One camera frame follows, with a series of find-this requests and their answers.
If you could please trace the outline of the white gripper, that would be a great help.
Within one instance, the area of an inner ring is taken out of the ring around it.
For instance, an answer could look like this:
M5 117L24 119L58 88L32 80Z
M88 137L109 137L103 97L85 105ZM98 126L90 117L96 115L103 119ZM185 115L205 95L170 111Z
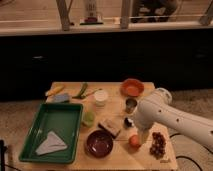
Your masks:
M149 130L153 127L154 122L147 116L136 113L134 115L134 124L138 130L139 143L143 145L149 137Z

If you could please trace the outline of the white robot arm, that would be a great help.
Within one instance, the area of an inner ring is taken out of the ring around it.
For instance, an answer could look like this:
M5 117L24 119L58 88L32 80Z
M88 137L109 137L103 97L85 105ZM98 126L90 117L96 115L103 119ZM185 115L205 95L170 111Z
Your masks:
M133 113L136 128L146 132L155 122L170 127L213 151L213 120L171 107L171 93L156 88L141 98Z

